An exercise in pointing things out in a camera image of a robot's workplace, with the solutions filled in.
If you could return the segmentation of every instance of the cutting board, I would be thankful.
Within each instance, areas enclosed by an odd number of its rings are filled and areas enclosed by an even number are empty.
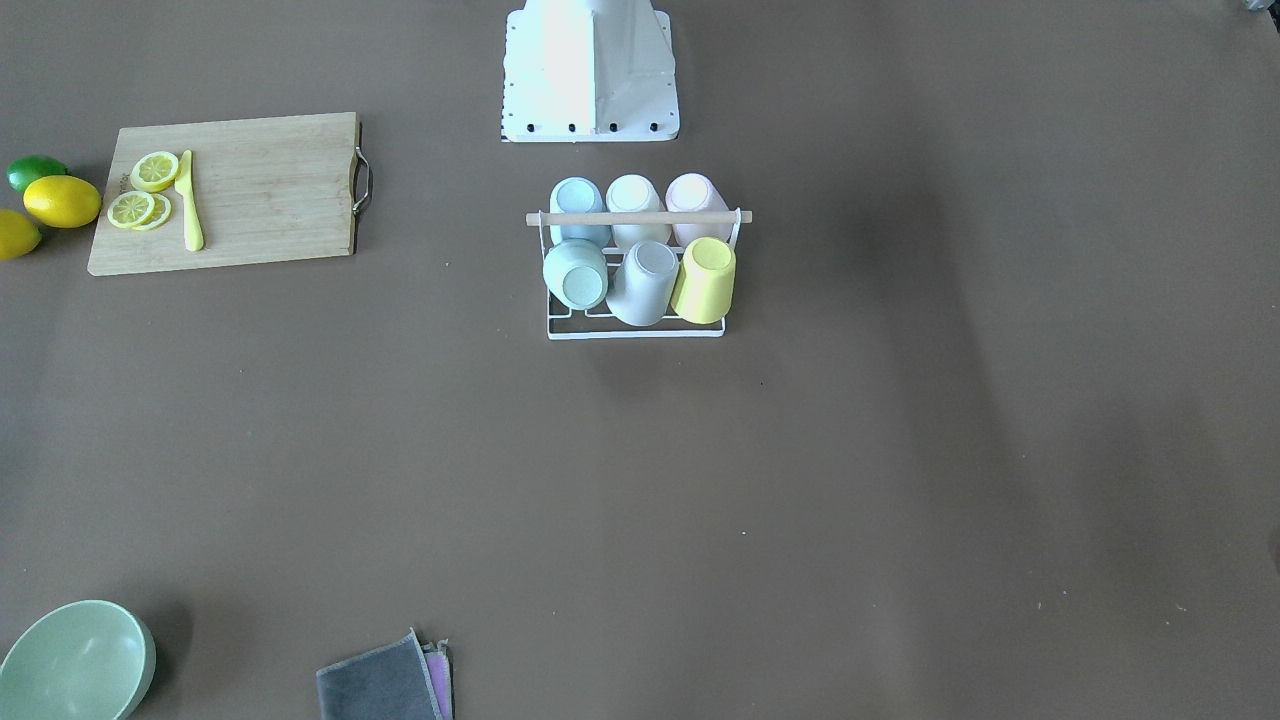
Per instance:
[[[351,255],[358,143],[356,113],[124,128],[88,272],[119,275]],[[134,163],[157,150],[192,151],[204,250],[189,252],[183,243],[182,197],[173,187],[163,192],[173,215],[156,229],[120,229],[106,219],[111,201],[133,190]]]

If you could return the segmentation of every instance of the bowl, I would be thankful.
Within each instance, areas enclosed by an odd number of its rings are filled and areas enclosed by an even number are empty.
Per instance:
[[[0,720],[122,720],[155,673],[151,632],[105,600],[45,615],[0,665]]]

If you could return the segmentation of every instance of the knife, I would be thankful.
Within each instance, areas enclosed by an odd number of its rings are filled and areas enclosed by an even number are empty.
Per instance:
[[[174,178],[173,187],[182,196],[182,237],[187,241],[187,250],[195,252],[205,246],[205,231],[200,228],[196,191],[191,187],[191,150],[183,150],[178,159],[178,177]]]

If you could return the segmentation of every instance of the white wire rack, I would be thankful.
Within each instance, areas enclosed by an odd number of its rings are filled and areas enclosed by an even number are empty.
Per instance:
[[[744,223],[751,222],[751,211],[719,210],[701,213],[529,213],[525,224],[538,228],[540,258],[545,259],[552,249],[552,241],[545,232],[549,225],[652,225],[652,224],[726,224],[733,223],[728,246],[737,249],[737,234]],[[671,249],[680,259],[685,249],[675,245]],[[604,249],[604,264],[616,272],[622,264],[623,252],[617,247]],[[549,340],[623,340],[637,337],[722,337],[727,324],[724,318],[710,325],[698,325],[682,320],[678,315],[663,315],[658,323],[648,328],[627,325],[617,319],[603,302],[590,310],[571,310],[547,291],[547,337]]]

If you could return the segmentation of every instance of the knife handle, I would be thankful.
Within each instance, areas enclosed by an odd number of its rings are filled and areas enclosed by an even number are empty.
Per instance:
[[[196,214],[196,199],[188,195],[182,196],[182,238],[191,252],[205,247],[205,231],[201,229],[200,215]]]

